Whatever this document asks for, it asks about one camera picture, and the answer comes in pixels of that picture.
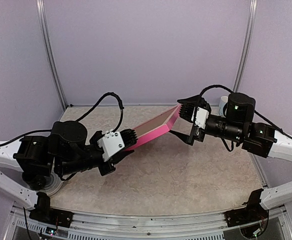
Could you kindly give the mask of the pink wooden picture frame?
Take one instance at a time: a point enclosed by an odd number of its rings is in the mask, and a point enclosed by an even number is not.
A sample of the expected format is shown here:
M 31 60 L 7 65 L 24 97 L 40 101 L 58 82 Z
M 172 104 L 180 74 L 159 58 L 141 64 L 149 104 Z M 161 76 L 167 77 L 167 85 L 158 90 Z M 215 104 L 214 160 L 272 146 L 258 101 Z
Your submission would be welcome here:
M 133 128 L 137 135 L 137 142 L 125 151 L 132 151 L 136 148 L 168 133 L 174 126 L 179 117 L 179 110 L 181 105 L 178 104 L 161 114 L 143 122 L 142 124 Z

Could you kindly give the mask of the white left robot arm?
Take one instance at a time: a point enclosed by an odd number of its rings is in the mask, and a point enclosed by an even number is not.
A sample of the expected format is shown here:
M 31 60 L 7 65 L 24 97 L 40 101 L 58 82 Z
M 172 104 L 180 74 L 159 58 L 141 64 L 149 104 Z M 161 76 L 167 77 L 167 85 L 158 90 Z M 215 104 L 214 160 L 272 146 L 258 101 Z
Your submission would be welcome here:
M 97 131 L 86 144 L 88 131 L 78 121 L 57 121 L 49 136 L 36 131 L 16 140 L 0 143 L 0 166 L 17 167 L 27 175 L 48 177 L 52 172 L 61 181 L 65 176 L 98 168 L 102 176 L 131 154 L 138 141 L 133 129 Z

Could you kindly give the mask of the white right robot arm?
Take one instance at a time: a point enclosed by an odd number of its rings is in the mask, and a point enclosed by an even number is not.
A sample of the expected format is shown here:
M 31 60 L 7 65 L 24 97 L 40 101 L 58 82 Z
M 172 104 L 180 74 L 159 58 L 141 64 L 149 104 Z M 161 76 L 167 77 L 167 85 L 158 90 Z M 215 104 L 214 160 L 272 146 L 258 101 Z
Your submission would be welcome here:
M 292 136 L 273 123 L 254 123 L 253 118 L 257 114 L 254 98 L 239 92 L 229 94 L 225 116 L 212 114 L 211 106 L 200 95 L 177 102 L 181 105 L 180 118 L 191 123 L 192 127 L 190 134 L 174 130 L 171 133 L 185 144 L 192 146 L 195 141 L 203 142 L 209 135 L 223 142 L 230 141 L 229 152 L 240 146 L 263 158 L 292 162 Z

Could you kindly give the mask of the light blue mug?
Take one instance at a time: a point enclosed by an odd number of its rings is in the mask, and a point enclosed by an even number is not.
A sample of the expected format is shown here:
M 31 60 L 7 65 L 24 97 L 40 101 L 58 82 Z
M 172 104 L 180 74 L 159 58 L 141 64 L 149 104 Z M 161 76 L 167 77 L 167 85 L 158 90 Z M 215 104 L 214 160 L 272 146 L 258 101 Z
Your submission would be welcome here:
M 221 117 L 225 117 L 225 111 L 227 109 L 227 103 L 228 103 L 228 96 L 221 96 L 219 99 L 219 105 L 218 105 L 218 114 Z

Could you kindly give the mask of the black cup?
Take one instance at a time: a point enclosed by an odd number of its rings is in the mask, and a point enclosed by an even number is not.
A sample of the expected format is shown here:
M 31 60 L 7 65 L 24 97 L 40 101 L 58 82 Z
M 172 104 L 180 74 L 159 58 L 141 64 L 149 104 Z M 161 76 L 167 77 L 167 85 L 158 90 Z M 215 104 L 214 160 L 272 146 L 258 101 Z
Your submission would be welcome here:
M 47 185 L 47 179 L 42 175 L 23 172 L 21 177 L 22 180 L 30 187 L 30 189 L 34 191 L 43 190 Z

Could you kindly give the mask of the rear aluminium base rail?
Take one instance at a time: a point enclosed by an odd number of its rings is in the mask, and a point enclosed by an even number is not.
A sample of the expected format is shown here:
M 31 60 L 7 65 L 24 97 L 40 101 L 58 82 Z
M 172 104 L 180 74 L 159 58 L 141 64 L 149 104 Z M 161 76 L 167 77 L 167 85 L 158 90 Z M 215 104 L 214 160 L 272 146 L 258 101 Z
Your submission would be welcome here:
M 175 103 L 145 103 L 145 104 L 126 104 L 123 103 L 124 108 L 126 107 L 168 107 L 168 106 L 175 106 L 177 105 L 177 102 Z M 211 108 L 213 107 L 218 107 L 219 104 L 209 104 L 211 106 Z M 87 105 L 87 104 L 69 104 L 67 106 L 67 108 L 91 108 L 93 105 Z M 117 104 L 104 104 L 104 103 L 100 103 L 97 107 L 118 107 L 118 103 Z

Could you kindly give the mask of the front aluminium rail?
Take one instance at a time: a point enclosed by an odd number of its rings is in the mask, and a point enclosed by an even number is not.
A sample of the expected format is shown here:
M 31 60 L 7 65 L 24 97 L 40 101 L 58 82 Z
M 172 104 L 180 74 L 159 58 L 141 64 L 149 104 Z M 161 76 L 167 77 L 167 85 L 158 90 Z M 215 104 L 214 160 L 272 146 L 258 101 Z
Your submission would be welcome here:
M 245 237 L 248 223 L 229 227 L 225 211 L 175 215 L 120 215 L 73 210 L 69 227 L 57 227 L 56 234 L 46 233 L 49 224 L 24 217 L 23 209 L 13 204 L 4 225 L 1 240 L 226 240 Z

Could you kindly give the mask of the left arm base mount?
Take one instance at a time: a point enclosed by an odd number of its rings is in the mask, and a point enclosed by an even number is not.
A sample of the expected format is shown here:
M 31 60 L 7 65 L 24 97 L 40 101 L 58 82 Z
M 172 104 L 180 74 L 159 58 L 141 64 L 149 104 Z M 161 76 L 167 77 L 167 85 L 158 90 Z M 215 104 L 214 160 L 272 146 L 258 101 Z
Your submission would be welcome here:
M 29 211 L 29 218 L 56 227 L 70 228 L 74 213 L 51 207 L 51 198 L 44 192 L 37 192 L 37 202 Z

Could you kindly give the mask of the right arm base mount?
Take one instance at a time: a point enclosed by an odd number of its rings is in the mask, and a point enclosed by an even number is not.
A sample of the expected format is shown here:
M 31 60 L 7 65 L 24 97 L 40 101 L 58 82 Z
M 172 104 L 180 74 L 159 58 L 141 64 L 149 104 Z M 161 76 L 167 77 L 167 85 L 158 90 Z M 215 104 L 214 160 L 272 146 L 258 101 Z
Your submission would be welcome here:
M 264 189 L 260 188 L 251 192 L 245 207 L 228 210 L 224 213 L 227 226 L 235 227 L 267 219 L 269 210 L 261 206 L 261 194 Z

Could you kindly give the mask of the right aluminium corner post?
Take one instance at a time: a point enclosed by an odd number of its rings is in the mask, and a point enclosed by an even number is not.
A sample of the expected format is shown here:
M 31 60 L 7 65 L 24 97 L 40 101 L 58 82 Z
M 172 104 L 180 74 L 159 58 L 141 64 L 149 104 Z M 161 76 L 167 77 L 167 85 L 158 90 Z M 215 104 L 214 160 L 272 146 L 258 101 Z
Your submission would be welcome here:
M 233 86 L 233 91 L 238 92 L 240 90 L 240 86 L 243 80 L 243 75 L 249 55 L 250 45 L 253 37 L 256 13 L 258 8 L 258 0 L 251 0 L 249 3 L 249 11 L 248 11 L 248 18 L 246 24 L 246 30 L 244 35 L 243 46 L 241 50 L 241 55 L 239 59 L 239 65 L 237 68 L 235 82 Z

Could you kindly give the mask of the aluminium corner post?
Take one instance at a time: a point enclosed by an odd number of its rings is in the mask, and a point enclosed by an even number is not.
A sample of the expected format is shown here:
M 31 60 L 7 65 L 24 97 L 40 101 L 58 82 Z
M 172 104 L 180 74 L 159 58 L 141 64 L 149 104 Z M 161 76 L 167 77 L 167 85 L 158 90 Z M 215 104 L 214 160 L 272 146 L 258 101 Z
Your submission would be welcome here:
M 249 3 L 249 11 L 248 11 L 248 18 L 246 24 L 246 30 L 244 35 L 243 46 L 241 50 L 241 55 L 239 59 L 239 65 L 237 68 L 235 82 L 233 86 L 233 91 L 238 92 L 240 90 L 240 86 L 243 80 L 243 75 L 249 55 L 250 45 L 253 37 L 256 13 L 258 8 L 258 0 L 251 0 Z
M 49 34 L 49 27 L 48 27 L 48 21 L 46 17 L 46 10 L 45 10 L 45 3 L 43 0 L 36 0 L 36 8 L 37 8 L 37 14 L 38 14 L 38 20 L 40 24 L 40 30 L 43 37 L 43 44 L 44 49 L 46 52 L 46 57 L 50 69 L 50 73 L 53 79 L 53 84 L 56 89 L 57 97 L 60 102 L 60 105 L 62 109 L 65 111 L 68 107 L 67 100 L 65 97 L 65 93 L 58 75 L 58 70 L 56 66 L 56 61 L 54 58 L 53 48 L 50 41 L 50 34 Z

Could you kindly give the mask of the left aluminium corner post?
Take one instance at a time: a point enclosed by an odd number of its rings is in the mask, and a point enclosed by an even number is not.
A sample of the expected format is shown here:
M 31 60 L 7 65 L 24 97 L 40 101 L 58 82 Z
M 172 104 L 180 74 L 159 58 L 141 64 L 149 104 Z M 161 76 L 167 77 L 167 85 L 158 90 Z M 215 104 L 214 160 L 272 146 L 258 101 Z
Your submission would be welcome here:
M 50 69 L 50 73 L 53 79 L 53 84 L 56 89 L 57 97 L 60 102 L 60 105 L 62 109 L 65 111 L 68 107 L 67 100 L 65 97 L 65 93 L 58 75 L 58 70 L 56 66 L 56 61 L 54 58 L 53 48 L 50 41 L 50 34 L 49 34 L 49 27 L 48 27 L 48 21 L 46 17 L 46 10 L 45 10 L 45 3 L 43 0 L 36 0 L 36 8 L 37 8 L 37 14 L 38 14 L 38 20 L 40 24 L 40 30 L 43 37 L 43 44 L 44 49 L 46 52 L 46 57 Z

